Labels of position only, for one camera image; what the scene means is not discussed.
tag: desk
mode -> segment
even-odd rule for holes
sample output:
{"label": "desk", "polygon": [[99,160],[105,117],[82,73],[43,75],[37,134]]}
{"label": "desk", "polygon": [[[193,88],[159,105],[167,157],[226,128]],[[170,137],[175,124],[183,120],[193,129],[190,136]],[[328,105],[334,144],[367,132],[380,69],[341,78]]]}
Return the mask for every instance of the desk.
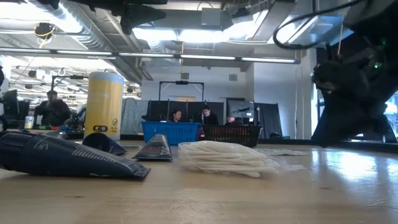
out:
{"label": "desk", "polygon": [[143,162],[152,168],[144,181],[34,177],[2,170],[0,223],[398,223],[396,155],[259,147],[307,152],[283,159],[308,170],[252,179],[181,170],[177,160]]}

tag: person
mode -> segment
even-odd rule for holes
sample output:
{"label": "person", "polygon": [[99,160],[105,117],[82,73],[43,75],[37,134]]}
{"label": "person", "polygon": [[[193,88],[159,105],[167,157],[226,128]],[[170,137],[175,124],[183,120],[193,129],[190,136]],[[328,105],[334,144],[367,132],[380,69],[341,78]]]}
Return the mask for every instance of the person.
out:
{"label": "person", "polygon": [[171,122],[181,122],[181,111],[173,110]]}
{"label": "person", "polygon": [[232,116],[229,116],[225,126],[232,126],[232,125],[236,125],[235,118]]}
{"label": "person", "polygon": [[208,105],[204,105],[202,109],[203,124],[218,125],[217,115],[211,112]]}
{"label": "person", "polygon": [[49,100],[43,101],[38,107],[36,107],[35,117],[37,115],[43,115],[42,125],[63,125],[71,115],[68,105],[61,99],[58,99],[58,93],[54,90],[47,93],[47,98]]}

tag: dark hair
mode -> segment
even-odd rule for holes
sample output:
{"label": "dark hair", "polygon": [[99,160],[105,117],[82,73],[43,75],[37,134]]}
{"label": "dark hair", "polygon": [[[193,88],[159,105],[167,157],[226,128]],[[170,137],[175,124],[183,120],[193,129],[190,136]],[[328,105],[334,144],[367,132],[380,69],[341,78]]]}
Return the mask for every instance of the dark hair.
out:
{"label": "dark hair", "polygon": [[175,115],[177,112],[181,112],[180,110],[173,110],[172,115]]}
{"label": "dark hair", "polygon": [[55,91],[55,90],[50,90],[50,91],[48,91],[47,92],[47,96],[50,96],[50,95],[57,95],[58,93],[57,93],[57,91]]}

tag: white wall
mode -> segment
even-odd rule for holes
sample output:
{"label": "white wall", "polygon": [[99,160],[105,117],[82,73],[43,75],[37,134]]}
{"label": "white wall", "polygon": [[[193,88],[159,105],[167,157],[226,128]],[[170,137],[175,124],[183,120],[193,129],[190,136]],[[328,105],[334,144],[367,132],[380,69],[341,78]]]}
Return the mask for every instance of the white wall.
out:
{"label": "white wall", "polygon": [[254,100],[254,63],[246,71],[246,100]]}
{"label": "white wall", "polygon": [[300,65],[255,63],[254,101],[277,103],[284,136],[310,139],[312,135],[312,91],[310,75],[316,64],[316,51],[308,50]]}
{"label": "white wall", "polygon": [[254,101],[278,104],[282,134],[294,138],[295,82],[298,65],[256,63]]}
{"label": "white wall", "polygon": [[[180,80],[180,67],[147,67],[147,71],[152,75],[154,81],[142,82],[143,100],[158,100],[159,81]],[[218,68],[210,70],[203,67],[185,67],[183,72],[190,74],[190,82],[205,83],[205,100],[213,102],[223,102],[226,97],[245,98],[245,73],[240,72],[239,68]],[[229,74],[237,74],[236,82],[229,81]],[[195,97],[196,101],[201,101],[201,85],[176,85],[167,86],[162,84],[161,100],[175,100],[179,96]]]}

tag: black label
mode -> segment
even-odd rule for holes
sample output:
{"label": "black label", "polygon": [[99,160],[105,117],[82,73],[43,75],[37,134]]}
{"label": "black label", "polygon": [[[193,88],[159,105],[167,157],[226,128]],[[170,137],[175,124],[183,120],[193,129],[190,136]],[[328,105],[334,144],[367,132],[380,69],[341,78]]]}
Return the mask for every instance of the black label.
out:
{"label": "black label", "polygon": [[107,126],[96,125],[96,126],[93,127],[93,131],[95,131],[95,132],[107,132],[108,131],[108,127]]}

